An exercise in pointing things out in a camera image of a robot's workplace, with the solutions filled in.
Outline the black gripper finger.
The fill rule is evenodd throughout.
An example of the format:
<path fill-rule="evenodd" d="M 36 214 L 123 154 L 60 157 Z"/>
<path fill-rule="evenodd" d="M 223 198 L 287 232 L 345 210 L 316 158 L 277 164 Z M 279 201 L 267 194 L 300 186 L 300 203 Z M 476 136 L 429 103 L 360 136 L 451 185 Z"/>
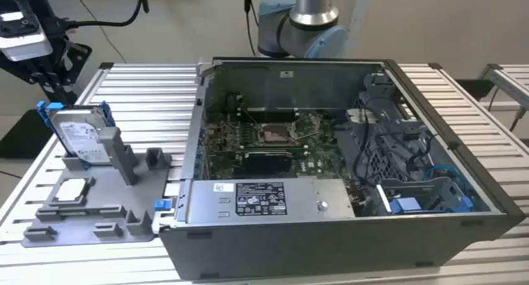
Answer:
<path fill-rule="evenodd" d="M 28 84 L 37 84 L 51 102 L 71 104 L 69 77 L 64 65 L 52 64 L 48 60 L 1 60 L 1 69 Z"/>
<path fill-rule="evenodd" d="M 77 101 L 75 93 L 75 84 L 92 54 L 92 48 L 80 43 L 67 43 L 63 55 L 63 89 L 65 91 L 67 103 L 73 104 Z"/>

